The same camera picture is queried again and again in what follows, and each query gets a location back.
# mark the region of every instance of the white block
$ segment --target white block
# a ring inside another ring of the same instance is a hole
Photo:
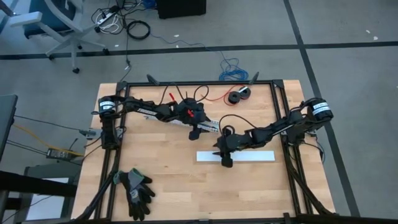
[[[216,151],[197,151],[198,162],[217,162],[221,157]],[[233,161],[275,161],[274,151],[236,151],[231,153]]]

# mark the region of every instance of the chair wheel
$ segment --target chair wheel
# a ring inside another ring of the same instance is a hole
[[[108,49],[102,49],[102,52],[104,52],[105,55],[111,55]]]

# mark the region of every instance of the black and gray glove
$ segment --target black and gray glove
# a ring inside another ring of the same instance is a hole
[[[115,184],[122,183],[126,189],[127,203],[129,205],[129,216],[134,220],[145,219],[145,215],[150,214],[147,206],[151,203],[150,197],[155,197],[155,193],[146,184],[152,183],[152,179],[142,175],[137,169],[133,168],[126,173],[119,171],[114,176]]]

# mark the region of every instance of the wooden table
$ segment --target wooden table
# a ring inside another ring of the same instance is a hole
[[[285,80],[285,91],[289,107],[298,106],[303,93],[298,80]],[[181,86],[190,96],[197,86]],[[101,84],[98,98],[115,93],[116,84]],[[223,95],[230,86],[212,85],[208,98]],[[134,87],[130,95],[159,103],[164,87]],[[225,114],[238,114],[256,126],[267,126],[276,120],[269,85],[251,87],[250,99],[234,106],[227,106],[222,100],[206,101],[205,112],[211,119],[219,120]],[[169,87],[179,100],[175,87]],[[282,100],[278,92],[279,104]],[[168,94],[164,102],[171,101]],[[233,125],[238,133],[250,129],[243,120],[227,117],[223,126]],[[93,117],[92,128],[101,128],[99,116]],[[123,139],[119,169],[127,172],[133,167],[154,182],[149,187],[156,197],[149,205],[151,214],[146,220],[191,220],[228,218],[277,218],[284,212],[294,216],[292,197],[289,190],[287,171],[280,137],[275,136],[265,147],[249,150],[274,151],[274,162],[235,162],[233,168],[225,168],[219,162],[197,162],[197,151],[214,151],[212,145],[219,134],[201,134],[199,140],[188,140],[190,128],[174,124],[145,120],[143,114],[126,115],[127,131]],[[316,144],[309,136],[306,142]],[[86,150],[91,152],[99,142]],[[328,183],[326,181],[318,149],[301,145],[303,168],[307,184],[324,206],[334,211]],[[104,150],[98,149],[84,161],[72,218],[81,214],[98,190]],[[305,211],[302,193],[298,187],[302,211]],[[104,196],[102,217],[105,217],[108,192]],[[127,212],[126,194],[122,185],[116,187],[112,221],[132,221]]]

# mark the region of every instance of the robotic arm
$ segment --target robotic arm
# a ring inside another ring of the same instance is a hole
[[[307,107],[307,114],[302,114],[301,111],[305,107]],[[225,126],[222,131],[220,131],[221,137],[217,139],[217,143],[214,145],[220,149],[220,151],[215,152],[215,154],[222,157],[222,166],[232,167],[233,161],[231,159],[231,153],[234,151],[263,147],[271,141],[272,137],[283,131],[286,131],[289,143],[298,143],[304,139],[304,134],[306,132],[318,130],[332,118],[333,113],[328,103],[321,98],[312,98],[303,101],[300,106],[292,108],[287,116],[265,128],[254,127],[245,130],[244,134],[236,134],[232,126]]]
[[[115,128],[115,120],[129,112],[138,112],[156,117],[159,121],[170,122],[179,120],[183,124],[193,126],[189,134],[189,140],[196,140],[200,133],[207,132],[198,128],[198,124],[210,121],[206,116],[203,103],[198,103],[193,98],[185,98],[180,103],[171,101],[170,103],[155,104],[153,101],[144,101],[132,96],[105,96],[98,100],[98,114],[102,122],[101,142],[103,149],[118,149],[120,146],[118,134]],[[116,108],[122,105],[121,111],[116,112]]]

